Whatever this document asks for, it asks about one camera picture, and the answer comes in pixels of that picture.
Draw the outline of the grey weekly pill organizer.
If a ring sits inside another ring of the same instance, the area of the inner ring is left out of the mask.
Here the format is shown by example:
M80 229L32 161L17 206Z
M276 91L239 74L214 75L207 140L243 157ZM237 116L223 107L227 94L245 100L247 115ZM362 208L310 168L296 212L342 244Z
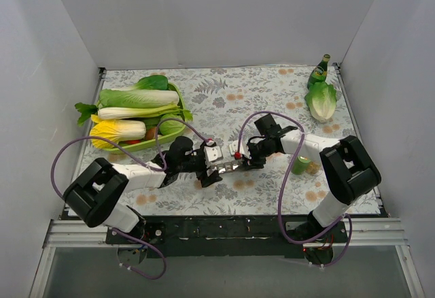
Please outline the grey weekly pill organizer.
M218 174L234 172L236 170L242 169L244 161L243 160L233 160L226 161L217 164L210 165L207 170L207 175L210 176L213 172Z

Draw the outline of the green pill bottle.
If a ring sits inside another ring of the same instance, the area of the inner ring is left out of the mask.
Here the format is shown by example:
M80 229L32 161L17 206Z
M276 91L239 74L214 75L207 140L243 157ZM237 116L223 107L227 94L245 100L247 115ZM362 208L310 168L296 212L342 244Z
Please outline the green pill bottle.
M301 175L307 170L310 163L311 163L310 159L303 156L298 156L294 161L291 172L295 175Z

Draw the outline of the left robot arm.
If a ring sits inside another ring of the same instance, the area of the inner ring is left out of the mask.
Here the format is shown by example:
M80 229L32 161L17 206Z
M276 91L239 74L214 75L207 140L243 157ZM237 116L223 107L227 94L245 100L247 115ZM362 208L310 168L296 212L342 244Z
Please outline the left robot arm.
M191 139L180 136L166 151L144 164L122 165L97 158L65 190L63 200L90 228L99 225L121 230L127 242L136 244L145 234L145 221L134 209L118 202L123 193L160 188L177 180L180 173L195 173L207 187L222 178L212 163L222 150L209 140L193 149Z

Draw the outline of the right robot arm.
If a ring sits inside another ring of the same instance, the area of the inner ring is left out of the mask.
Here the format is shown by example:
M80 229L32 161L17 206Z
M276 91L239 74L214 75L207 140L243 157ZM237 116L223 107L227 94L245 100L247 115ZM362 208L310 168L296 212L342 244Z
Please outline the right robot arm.
M270 111L256 112L254 116L260 141L243 144L239 139L236 160L242 160L247 167L261 168L266 158L277 152L291 155L291 164L303 156L321 165L328 182L328 194L309 213L307 221L295 228L296 239L286 233L282 217L277 218L282 235L290 243L326 240L349 207L381 183L379 170L356 136L334 139L307 134L297 121L283 128L275 122L276 113Z

